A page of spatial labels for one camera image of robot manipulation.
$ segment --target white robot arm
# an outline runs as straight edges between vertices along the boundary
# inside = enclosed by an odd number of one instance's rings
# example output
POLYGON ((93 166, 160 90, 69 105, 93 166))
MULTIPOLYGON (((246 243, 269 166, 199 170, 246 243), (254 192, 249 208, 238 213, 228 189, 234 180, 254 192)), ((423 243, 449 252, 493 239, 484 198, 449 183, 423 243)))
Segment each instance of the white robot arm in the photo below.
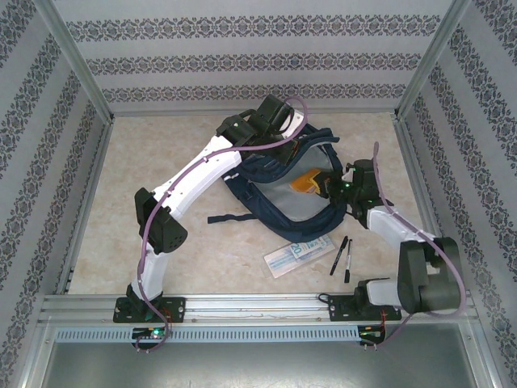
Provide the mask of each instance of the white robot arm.
MULTIPOLYGON (((142 188, 135 195, 141 236, 144 235, 151 211, 165 194, 168 195, 150 224, 145 266, 140 279, 137 276, 128 287, 128 298, 133 305, 140 304, 139 311, 145 309, 146 299, 153 302, 162 295, 163 276, 171 252, 187 237, 187 232, 178 221, 201 193, 249 155, 238 150, 238 147, 288 139, 301 126, 303 119, 303 113, 270 95, 257 111, 246 111, 226 119, 217 130, 217 135, 172 179, 155 188, 153 192, 142 188), (248 116, 249 120, 244 121, 244 117, 248 116), (208 158, 208 155, 230 147, 236 150, 208 158), (183 177, 174 191, 168 192, 171 184, 200 160, 204 162, 183 177)), ((296 153, 296 142, 289 142, 286 146, 273 150, 275 153, 271 156, 281 162, 288 162, 296 153)), ((388 209, 380 200, 374 181, 372 160, 356 161, 354 165, 348 165, 347 169, 353 170, 353 174, 345 174, 349 179, 346 189, 343 189, 343 177, 338 177, 337 182, 328 179, 330 184, 322 191, 331 202, 345 200, 351 207, 353 217, 361 225, 376 232, 399 250, 397 279, 369 280, 365 285, 368 302, 378 306, 402 306, 410 313, 457 307, 459 294, 454 276, 436 259, 437 256, 424 242, 422 234, 415 233, 407 222, 401 222, 393 215, 393 209, 388 209), (428 264, 435 267, 438 273, 427 273, 428 264)), ((448 255, 458 257, 457 246, 451 239, 425 235, 447 250, 448 255)))

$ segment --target backpack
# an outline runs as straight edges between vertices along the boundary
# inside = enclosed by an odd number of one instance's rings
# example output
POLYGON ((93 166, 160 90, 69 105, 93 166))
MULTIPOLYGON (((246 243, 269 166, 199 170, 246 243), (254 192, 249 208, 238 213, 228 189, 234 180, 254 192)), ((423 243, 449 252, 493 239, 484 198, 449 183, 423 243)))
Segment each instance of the backpack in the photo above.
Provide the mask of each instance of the backpack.
POLYGON ((287 166, 270 156, 253 154, 226 172, 222 179, 251 214, 209 217, 208 223, 258 219, 292 243, 312 241, 336 228, 345 217, 346 203, 331 205, 318 195, 295 192, 290 183, 313 168, 343 173, 331 145, 339 138, 328 128, 318 130, 307 124, 296 139, 299 150, 287 166))

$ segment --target damask wallpaper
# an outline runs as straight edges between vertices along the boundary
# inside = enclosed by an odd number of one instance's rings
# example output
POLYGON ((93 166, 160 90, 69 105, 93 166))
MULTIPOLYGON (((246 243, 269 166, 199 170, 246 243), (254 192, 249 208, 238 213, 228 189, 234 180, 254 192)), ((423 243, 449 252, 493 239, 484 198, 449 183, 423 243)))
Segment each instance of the damask wallpaper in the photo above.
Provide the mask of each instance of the damask wallpaper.
POLYGON ((503 386, 517 386, 516 25, 514 2, 473 1, 406 117, 503 386))
POLYGON ((56 0, 115 114, 395 108, 451 1, 56 0))
POLYGON ((54 293, 106 131, 28 0, 0 1, 0 387, 54 293))

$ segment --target cable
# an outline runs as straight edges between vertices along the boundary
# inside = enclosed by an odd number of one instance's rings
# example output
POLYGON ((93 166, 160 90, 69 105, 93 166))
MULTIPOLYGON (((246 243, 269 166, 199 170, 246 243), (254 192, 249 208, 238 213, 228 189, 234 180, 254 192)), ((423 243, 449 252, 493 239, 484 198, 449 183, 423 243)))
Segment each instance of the cable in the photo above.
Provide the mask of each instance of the cable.
MULTIPOLYGON (((388 204, 388 201, 386 200, 385 194, 382 191, 382 187, 380 185, 380 175, 379 175, 379 165, 377 163, 377 155, 379 154, 379 142, 376 141, 373 146, 373 172, 375 175, 375 181, 377 183, 377 188, 379 190, 379 196, 382 200, 382 204, 386 207, 388 210, 388 213, 392 216, 394 216, 402 225, 407 227, 409 230, 411 230, 413 233, 416 233, 419 237, 423 238, 423 240, 428 243, 435 251, 439 254, 439 256, 443 259, 445 264, 449 267, 449 269, 452 272, 452 275, 456 279, 456 282, 458 283, 458 288, 460 289, 460 305, 458 306, 457 310, 450 314, 437 314, 434 312, 429 312, 428 314, 433 317, 456 317, 458 315, 461 315, 464 311, 464 308, 467 303, 467 293, 465 291, 465 285, 463 280, 461 279, 461 275, 452 263, 452 261, 448 258, 448 256, 445 254, 445 252, 436 245, 436 243, 431 240, 429 237, 427 237, 424 233, 422 233, 420 230, 418 230, 416 227, 414 227, 413 224, 411 224, 409 221, 407 221, 403 216, 398 214, 393 210, 393 208, 388 204)), ((380 348, 382 346, 385 346, 387 342, 392 340, 393 338, 397 337, 404 326, 410 321, 410 319, 413 318, 413 315, 408 315, 404 321, 395 329, 395 331, 389 335, 388 338, 386 338, 381 344, 378 344, 377 347, 380 348)))
POLYGON ((289 124, 285 127, 284 130, 278 130, 278 131, 271 131, 271 134, 272 135, 281 135, 282 133, 285 133, 285 131, 287 131, 289 129, 289 127, 291 126, 292 124, 292 120, 294 119, 294 109, 292 109, 292 112, 289 113, 289 124))
POLYGON ((317 296, 318 301, 323 302, 323 303, 325 303, 326 305, 328 305, 328 304, 329 304, 329 298, 330 298, 330 295, 329 295, 328 293, 320 293, 320 294, 317 296))
MULTIPOLYGON (((147 222, 145 223, 144 233, 142 235, 142 249, 141 249, 140 261, 138 262, 138 267, 137 267, 137 281, 138 281, 138 289, 140 290, 142 299, 144 300, 145 304, 151 309, 151 311, 153 311, 163 321, 163 323, 165 324, 166 331, 165 331, 165 334, 164 334, 162 340, 159 343, 157 343, 154 347, 152 347, 151 349, 146 349, 145 350, 146 353, 150 353, 150 352, 154 352, 155 350, 158 350, 166 342, 166 340, 167 340, 167 338, 169 338, 169 334, 170 334, 170 328, 169 328, 169 323, 168 323, 167 319, 163 316, 163 314, 160 311, 158 311, 158 309, 156 307, 153 306, 151 301, 145 295, 144 287, 142 286, 142 273, 144 272, 144 268, 145 268, 145 256, 147 253, 147 242, 149 239, 149 230, 150 230, 151 224, 153 223, 153 219, 156 216, 156 213, 162 207, 163 202, 165 202, 165 200, 170 196, 170 194, 172 193, 174 188, 178 185, 178 183, 182 181, 182 179, 184 179, 187 175, 189 175, 199 165, 207 162, 209 159, 213 158, 214 156, 223 154, 225 152, 234 152, 234 151, 249 152, 249 151, 269 150, 270 148, 282 146, 282 145, 290 142, 292 139, 294 139, 298 135, 298 133, 300 133, 300 131, 307 124, 308 109, 307 109, 307 105, 305 104, 305 101, 301 97, 294 95, 294 96, 288 97, 284 102, 287 103, 290 100, 296 100, 296 101, 300 102, 304 109, 303 119, 302 119, 301 123, 298 125, 298 127, 296 127, 295 131, 292 133, 291 136, 286 137, 283 140, 280 140, 280 141, 277 141, 277 142, 271 143, 271 144, 251 145, 251 146, 242 146, 242 147, 229 147, 229 148, 225 148, 223 150, 218 150, 218 151, 212 152, 211 154, 207 155, 204 158, 197 160, 196 162, 192 163, 191 166, 186 168, 185 171, 183 173, 181 173, 179 175, 179 177, 170 184, 169 188, 165 191, 162 198, 158 201, 156 206, 154 206, 153 211, 151 212, 151 214, 149 215, 149 218, 147 219, 147 222)), ((139 337, 135 343, 135 348, 137 349, 138 352, 140 350, 143 350, 138 347, 138 344, 140 343, 140 339, 141 339, 141 337, 139 337)))

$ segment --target marker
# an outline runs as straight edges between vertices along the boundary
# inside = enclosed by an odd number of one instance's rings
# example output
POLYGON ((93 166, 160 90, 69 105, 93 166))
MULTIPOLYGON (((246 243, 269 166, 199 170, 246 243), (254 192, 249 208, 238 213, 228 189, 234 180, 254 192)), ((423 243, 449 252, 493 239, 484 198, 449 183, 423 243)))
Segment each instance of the marker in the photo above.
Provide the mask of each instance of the marker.
POLYGON ((348 236, 345 236, 343 239, 343 242, 341 243, 341 247, 339 248, 338 255, 336 256, 336 260, 334 260, 334 264, 332 264, 332 269, 330 270, 330 275, 334 275, 334 271, 336 270, 336 267, 338 265, 339 258, 341 257, 341 253, 345 249, 348 243, 348 236))
POLYGON ((348 244, 347 269, 345 270, 345 283, 350 283, 350 262, 352 261, 352 240, 348 244))

